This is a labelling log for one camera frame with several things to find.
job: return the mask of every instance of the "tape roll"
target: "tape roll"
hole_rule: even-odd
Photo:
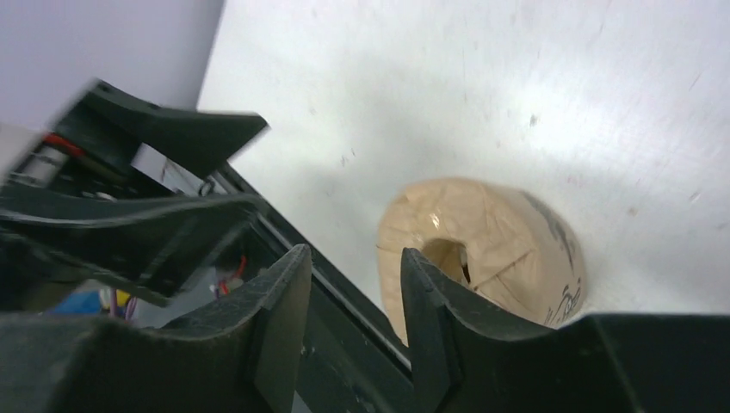
[[[406,344],[403,248],[421,250],[452,280],[547,327],[563,324],[585,298],[575,235],[532,195],[464,178],[412,184],[388,206],[377,244],[383,305]]]

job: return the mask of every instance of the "white tabletop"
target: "white tabletop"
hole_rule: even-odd
[[[376,304],[409,182],[524,188],[578,234],[590,311],[730,311],[730,3],[228,0],[199,109],[233,166]]]

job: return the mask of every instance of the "white wall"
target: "white wall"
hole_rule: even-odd
[[[0,122],[43,127],[93,77],[194,108],[223,0],[3,0]]]

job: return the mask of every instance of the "robotic claw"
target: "robotic claw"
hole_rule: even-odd
[[[265,127],[99,82],[39,139],[0,190],[0,411],[289,412],[295,392],[314,413],[730,410],[727,317],[550,330],[416,250],[401,262],[406,348],[227,164]],[[132,166],[142,145],[223,194],[178,196]],[[241,256],[260,275],[162,329],[37,315],[88,279],[168,305]]]

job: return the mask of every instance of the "wrinkled brown surface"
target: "wrinkled brown surface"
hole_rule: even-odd
[[[403,248],[421,250],[452,280],[548,327],[566,321],[585,297],[578,242],[567,224],[537,199],[463,178],[415,183],[391,203],[378,229],[383,305],[404,342]]]

